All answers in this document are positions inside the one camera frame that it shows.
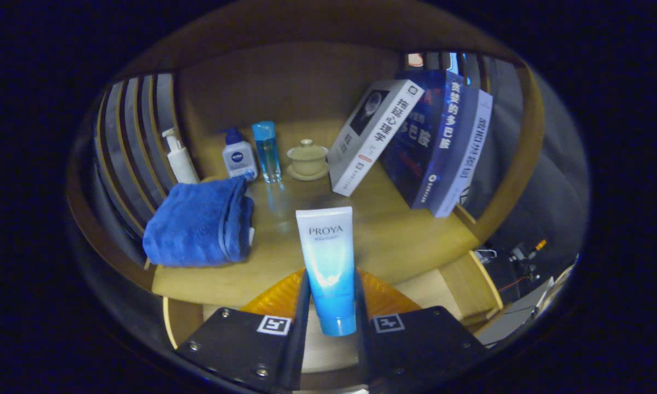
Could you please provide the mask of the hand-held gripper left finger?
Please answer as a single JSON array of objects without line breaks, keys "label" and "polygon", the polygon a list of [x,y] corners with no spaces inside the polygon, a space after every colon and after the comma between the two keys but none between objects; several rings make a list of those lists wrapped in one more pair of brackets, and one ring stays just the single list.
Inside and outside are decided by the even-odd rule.
[{"label": "hand-held gripper left finger", "polygon": [[223,307],[177,346],[176,354],[233,392],[294,392],[300,389],[311,298],[301,270],[293,317]]}]

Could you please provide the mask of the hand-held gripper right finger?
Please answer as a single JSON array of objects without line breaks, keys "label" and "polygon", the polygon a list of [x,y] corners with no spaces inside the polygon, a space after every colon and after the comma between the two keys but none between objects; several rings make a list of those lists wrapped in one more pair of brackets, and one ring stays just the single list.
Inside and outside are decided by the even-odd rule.
[{"label": "hand-held gripper right finger", "polygon": [[358,368],[370,392],[432,392],[487,356],[442,306],[422,308],[360,269],[354,275]]}]

